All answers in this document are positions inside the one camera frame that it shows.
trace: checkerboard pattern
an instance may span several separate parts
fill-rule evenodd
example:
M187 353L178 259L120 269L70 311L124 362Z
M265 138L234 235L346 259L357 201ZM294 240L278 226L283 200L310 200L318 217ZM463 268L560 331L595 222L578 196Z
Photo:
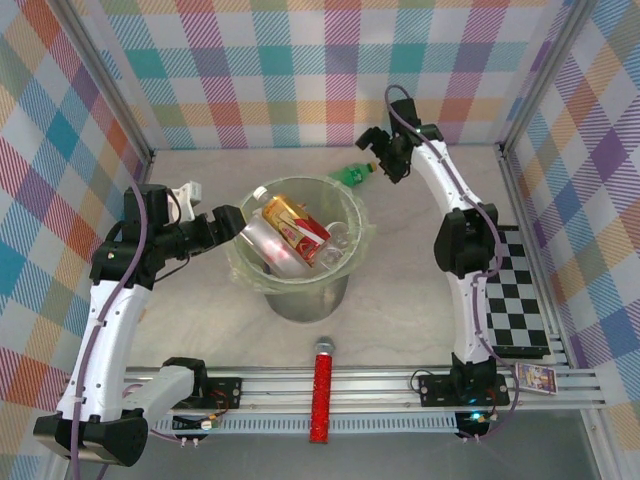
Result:
M86 1L76 8L134 114L173 149L352 145L388 122L392 83L448 142L494 143L573 2L100 0L100 20Z
M579 366L640 468L640 0L598 3L514 169Z
M88 262L142 163L45 0L0 0L0 478L32 479L89 311Z
M518 227L501 226L498 230L502 267L497 275L487 280L486 295L491 345L503 358L541 359L551 351L524 242Z

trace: clear plastic bucket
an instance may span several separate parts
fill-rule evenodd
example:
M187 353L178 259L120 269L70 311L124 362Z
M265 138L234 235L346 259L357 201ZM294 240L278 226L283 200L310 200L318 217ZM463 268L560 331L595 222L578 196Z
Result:
M232 277L265 295L279 315L296 322L313 322L329 316L342 302L349 274L362 262L375 228L369 224L364 204L353 192L329 177L288 177L264 185L283 193L323 225L344 222L349 245L342 259L313 278L281 279L265 272L262 259L241 238L227 244ZM246 218L259 208L249 194L240 205Z

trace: plaid wall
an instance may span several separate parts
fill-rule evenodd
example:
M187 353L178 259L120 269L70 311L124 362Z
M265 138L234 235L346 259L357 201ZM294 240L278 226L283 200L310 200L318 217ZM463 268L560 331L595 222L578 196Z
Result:
M562 320L640 468L640 0L601 0L514 168Z
M0 0L0 478L34 478L89 311L88 262L142 164L45 0Z
M76 0L158 148L352 145L404 85L494 143L572 0Z

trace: metal bucket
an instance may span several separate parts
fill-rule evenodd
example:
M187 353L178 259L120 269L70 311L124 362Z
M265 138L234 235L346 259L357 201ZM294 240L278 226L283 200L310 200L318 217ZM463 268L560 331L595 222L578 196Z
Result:
M330 178L290 177L264 185L269 191L288 195L305 204L306 211L318 222L344 222L349 226L350 247L332 270L309 279L280 279L264 271L264 264L245 242L235 241L235 249L250 275L268 282L271 292L265 298L271 309L294 322L315 322L328 317L342 302L349 282L349 264L363 238L365 218L349 189ZM241 205L251 215L257 202L247 197Z

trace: red cylinder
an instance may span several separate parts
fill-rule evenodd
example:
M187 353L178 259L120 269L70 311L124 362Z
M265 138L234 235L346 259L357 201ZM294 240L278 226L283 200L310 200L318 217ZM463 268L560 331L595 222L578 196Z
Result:
M331 365L333 359L326 353L316 355L311 401L311 443L329 442L329 403L331 402Z

